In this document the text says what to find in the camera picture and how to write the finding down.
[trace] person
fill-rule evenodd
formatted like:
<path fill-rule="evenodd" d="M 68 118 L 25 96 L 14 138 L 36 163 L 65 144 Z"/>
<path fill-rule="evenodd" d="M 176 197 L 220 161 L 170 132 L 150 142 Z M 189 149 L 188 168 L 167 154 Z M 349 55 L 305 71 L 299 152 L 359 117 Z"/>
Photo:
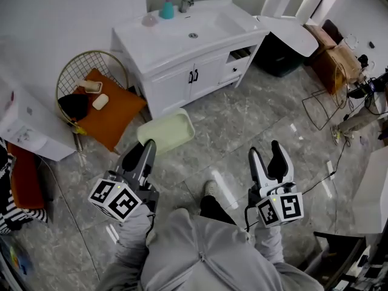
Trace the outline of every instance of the person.
<path fill-rule="evenodd" d="M 205 184 L 201 214 L 177 209 L 155 232 L 141 205 L 122 224 L 115 261 L 97 291 L 263 290 L 323 291 L 312 277 L 284 262 L 280 227 L 256 227 L 256 244 L 214 197 L 216 182 Z"/>
<path fill-rule="evenodd" d="M 366 98 L 364 106 L 358 113 L 349 117 L 346 121 L 332 126 L 331 131 L 335 144 L 340 143 L 341 135 L 344 135 L 345 138 L 353 139 L 353 132 L 359 131 L 386 115 L 387 100 L 388 86 L 385 86 L 385 92 L 374 93 L 373 98 Z"/>

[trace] orange cushion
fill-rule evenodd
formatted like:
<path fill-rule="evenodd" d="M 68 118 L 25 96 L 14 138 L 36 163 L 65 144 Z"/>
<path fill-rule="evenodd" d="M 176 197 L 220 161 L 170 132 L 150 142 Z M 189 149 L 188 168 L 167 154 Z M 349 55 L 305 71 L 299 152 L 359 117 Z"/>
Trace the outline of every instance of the orange cushion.
<path fill-rule="evenodd" d="M 16 157 L 11 176 L 13 201 L 17 208 L 41 209 L 43 196 L 36 172 L 34 154 L 8 142 L 8 152 Z"/>
<path fill-rule="evenodd" d="M 99 94 L 87 94 L 88 114 L 78 121 L 78 125 L 110 151 L 114 151 L 125 128 L 147 103 L 139 96 L 122 89 L 97 69 L 92 69 L 85 80 L 102 82 L 101 93 L 107 95 L 109 101 L 101 110 L 96 110 L 92 103 Z M 79 87 L 75 93 L 83 93 L 82 90 Z"/>

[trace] gray jacket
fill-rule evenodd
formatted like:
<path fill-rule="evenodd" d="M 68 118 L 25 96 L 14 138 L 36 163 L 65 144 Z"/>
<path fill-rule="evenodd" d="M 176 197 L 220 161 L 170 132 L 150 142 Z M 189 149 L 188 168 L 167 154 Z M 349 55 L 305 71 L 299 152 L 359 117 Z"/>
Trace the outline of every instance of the gray jacket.
<path fill-rule="evenodd" d="M 146 206 L 122 225 L 116 261 L 97 291 L 322 291 L 313 278 L 284 263 L 280 227 L 256 227 L 255 247 L 238 226 L 172 212 L 146 247 Z"/>

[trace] bathroom sink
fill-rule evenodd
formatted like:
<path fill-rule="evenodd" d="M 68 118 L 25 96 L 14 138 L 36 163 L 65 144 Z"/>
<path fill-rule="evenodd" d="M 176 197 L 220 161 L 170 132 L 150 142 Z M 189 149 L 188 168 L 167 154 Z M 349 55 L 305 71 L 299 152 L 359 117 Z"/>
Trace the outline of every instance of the bathroom sink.
<path fill-rule="evenodd" d="M 196 1 L 186 13 L 174 7 L 172 19 L 162 19 L 159 11 L 148 13 L 157 24 L 143 25 L 144 16 L 115 27 L 115 33 L 136 67 L 151 76 L 176 62 L 241 42 L 265 30 L 264 26 L 232 0 Z"/>

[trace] black and white marker cube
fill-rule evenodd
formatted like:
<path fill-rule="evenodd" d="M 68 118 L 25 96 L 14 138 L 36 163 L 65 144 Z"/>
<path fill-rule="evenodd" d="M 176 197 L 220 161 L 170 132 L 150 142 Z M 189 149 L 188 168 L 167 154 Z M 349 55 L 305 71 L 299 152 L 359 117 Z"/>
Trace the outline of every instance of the black and white marker cube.
<path fill-rule="evenodd" d="M 304 217 L 302 193 L 270 195 L 257 204 L 266 227 L 284 224 Z"/>
<path fill-rule="evenodd" d="M 120 222 L 124 222 L 142 203 L 127 184 L 107 179 L 98 179 L 89 201 L 107 216 Z"/>

